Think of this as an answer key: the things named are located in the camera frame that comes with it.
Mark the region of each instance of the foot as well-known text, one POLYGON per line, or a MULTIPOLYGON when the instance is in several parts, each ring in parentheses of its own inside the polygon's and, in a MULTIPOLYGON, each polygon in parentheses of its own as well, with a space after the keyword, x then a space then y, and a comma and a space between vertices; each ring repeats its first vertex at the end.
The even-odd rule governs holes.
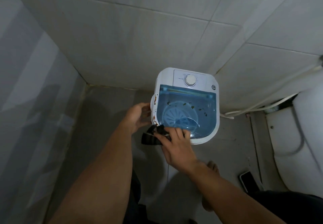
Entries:
MULTIPOLYGON (((211 170, 213 170, 218 176, 220 176, 219 168, 213 161, 209 161, 207 166, 211 170)), ((209 202, 204 197, 202 198, 202 206, 203 206, 204 210, 206 210, 208 212, 213 211, 212 206, 209 204, 209 202)))

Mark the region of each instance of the hand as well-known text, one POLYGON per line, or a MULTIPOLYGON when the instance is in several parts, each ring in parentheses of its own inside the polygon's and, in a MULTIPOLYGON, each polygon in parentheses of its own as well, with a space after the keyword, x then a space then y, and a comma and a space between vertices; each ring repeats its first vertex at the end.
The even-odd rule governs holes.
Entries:
POLYGON ((178 171, 185 174, 190 173, 199 163, 191 146, 191 132, 170 127, 165 128, 165 130, 169 133, 172 141, 158 133, 154 133, 154 136, 162 143, 166 162, 178 171))
POLYGON ((151 121, 143 121, 150 117, 150 103, 139 103, 129 108, 126 116, 120 123, 127 128, 130 128, 131 133, 136 132, 140 127, 151 124, 151 121))

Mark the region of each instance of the button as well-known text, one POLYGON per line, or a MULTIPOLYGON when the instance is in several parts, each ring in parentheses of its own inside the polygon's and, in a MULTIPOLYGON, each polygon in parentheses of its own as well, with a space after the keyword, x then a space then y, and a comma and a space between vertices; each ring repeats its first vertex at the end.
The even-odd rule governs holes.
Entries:
POLYGON ((192 86, 196 83, 196 77, 194 75, 187 75, 185 77, 185 83, 188 85, 188 86, 192 86))

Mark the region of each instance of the portable washing machine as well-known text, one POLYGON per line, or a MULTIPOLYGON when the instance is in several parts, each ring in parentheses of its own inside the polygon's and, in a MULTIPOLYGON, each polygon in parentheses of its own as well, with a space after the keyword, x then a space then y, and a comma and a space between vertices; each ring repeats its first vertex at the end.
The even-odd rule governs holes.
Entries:
POLYGON ((219 85, 209 74, 166 68, 151 98, 151 122, 191 132, 191 143, 209 141, 219 128, 219 85))

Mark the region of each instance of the smartphone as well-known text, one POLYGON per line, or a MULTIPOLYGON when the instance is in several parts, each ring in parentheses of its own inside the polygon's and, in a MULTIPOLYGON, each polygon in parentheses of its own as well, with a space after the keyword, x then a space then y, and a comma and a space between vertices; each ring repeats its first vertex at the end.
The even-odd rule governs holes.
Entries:
POLYGON ((239 180, 246 193, 254 193, 260 191, 250 171, 239 175, 239 180))

